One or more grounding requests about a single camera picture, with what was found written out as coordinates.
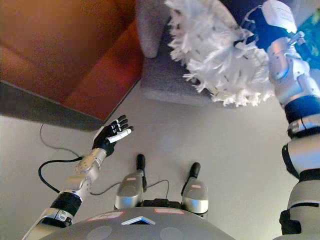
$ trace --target gray sofa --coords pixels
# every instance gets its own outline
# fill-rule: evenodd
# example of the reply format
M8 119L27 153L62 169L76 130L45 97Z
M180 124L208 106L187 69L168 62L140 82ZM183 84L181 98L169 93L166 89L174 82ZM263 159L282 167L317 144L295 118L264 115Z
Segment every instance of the gray sofa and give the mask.
M283 0L292 6L294 0ZM235 20L240 23L245 14L264 0L222 0L232 13ZM145 56L141 89L146 98L167 101L179 104L204 106L213 103L206 89L198 93L183 78L188 71L180 62L170 57L172 48L168 46L172 37L167 25L170 19L170 9L164 0L136 0L136 20L138 35Z

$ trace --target black cable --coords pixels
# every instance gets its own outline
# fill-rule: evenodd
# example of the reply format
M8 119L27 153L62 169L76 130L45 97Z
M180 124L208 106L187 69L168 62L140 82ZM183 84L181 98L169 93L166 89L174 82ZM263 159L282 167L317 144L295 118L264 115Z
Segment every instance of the black cable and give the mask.
M39 136L40 136L40 140L41 142L46 145L48 148L52 148L52 149L56 149L56 150L64 150L64 151L68 151L72 154L74 154L75 156L77 156L78 158L80 157L79 154L77 154L76 152L72 151L71 149L68 149L68 148L64 148L64 147L56 147L56 146L52 146L48 143L46 143L44 141L44 139L42 138L42 128L44 127L44 123L42 123L41 127L40 127L40 131L39 131Z
M93 192L90 192L91 195L93 196L100 196L106 192L108 192L110 189L112 189L114 186L117 186L118 184L121 184L121 182L117 182L115 184L112 184L110 187L108 187L106 190L102 191L102 192L99 192L99 193L93 193Z
M157 184L159 184L159 183L165 182L165 181L166 181L167 184L168 184L168 187L167 187L167 190L166 190L165 199L168 199L168 193L169 193L169 185L170 185L170 183L169 183L169 181L168 181L167 179L157 181L156 183L153 183L153 184L147 186L147 188L151 188L151 187L153 187L153 186L155 186L155 185L157 185ZM108 192L110 189L112 189L114 186L119 185L119 184L121 184L121 182L117 182L117 183L112 184L112 185L109 186L106 190L104 190L104 191L102 191L102 192L99 192L99 193L90 192L90 194L93 195L93 196L100 196L100 195L102 195L102 194L105 194L105 193Z
M60 193L60 191L55 188L54 186L52 186L50 183L48 183L44 177L42 176L42 168L47 165L47 164L51 164L51 163L73 163L73 162L77 162L77 161L80 161L82 160L82 156L80 157L77 157L76 159L72 159L72 160L50 160L50 161L46 161L44 162L43 164L41 164L41 166L39 167L38 169L38 175L39 175L39 178L40 180L45 184L47 185L49 188L51 188L53 191L55 191L56 193Z
M170 185L170 183L169 183L169 181L168 181L167 179L157 181L156 183L153 183L153 184L151 184L151 185L149 185L149 186L146 186L146 187L147 187L147 188L151 188L151 187L153 187L153 186L155 186L155 185L157 185L157 184L159 184L159 183L162 183L162 182L167 182L167 184L168 184L168 187L167 187L167 189L166 189L166 195L165 195L165 199L168 199L168 193L169 193L169 185Z

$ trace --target sofa armrest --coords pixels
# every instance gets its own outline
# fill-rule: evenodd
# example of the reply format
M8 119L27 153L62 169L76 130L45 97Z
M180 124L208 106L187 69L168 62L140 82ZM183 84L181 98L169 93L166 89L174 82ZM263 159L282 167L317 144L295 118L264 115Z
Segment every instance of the sofa armrest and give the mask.
M157 56L164 27L170 17L165 0L136 0L136 21L142 51L147 58Z

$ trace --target white feather duster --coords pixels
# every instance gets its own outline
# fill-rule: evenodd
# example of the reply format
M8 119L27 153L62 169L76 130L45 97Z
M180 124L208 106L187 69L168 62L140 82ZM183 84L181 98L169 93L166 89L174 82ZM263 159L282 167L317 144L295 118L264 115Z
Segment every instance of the white feather duster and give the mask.
M269 82L268 56L254 42L234 42L252 33L240 28L219 0L166 0L171 8L170 53L189 70L187 81L199 80L198 92L208 89L212 101L224 105L258 105L274 95Z

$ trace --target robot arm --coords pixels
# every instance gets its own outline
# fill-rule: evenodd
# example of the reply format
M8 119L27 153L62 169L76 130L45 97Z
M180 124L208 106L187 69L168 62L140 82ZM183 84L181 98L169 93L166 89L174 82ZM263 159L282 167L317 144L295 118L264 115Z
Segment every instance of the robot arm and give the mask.
M98 178L104 159L114 152L116 142L128 136L133 127L128 127L123 115L108 126L103 126L94 137L89 155L84 156L75 168L74 174L65 182L63 190L44 210L38 220L23 237L23 240L37 240L60 228L68 227Z
M271 82L288 120L291 141L282 148L289 173L299 179L287 210L280 216L283 236L277 240L315 240L320 237L320 89L310 67L297 53L304 44L292 12L268 0L248 18L256 26L256 43L269 57Z

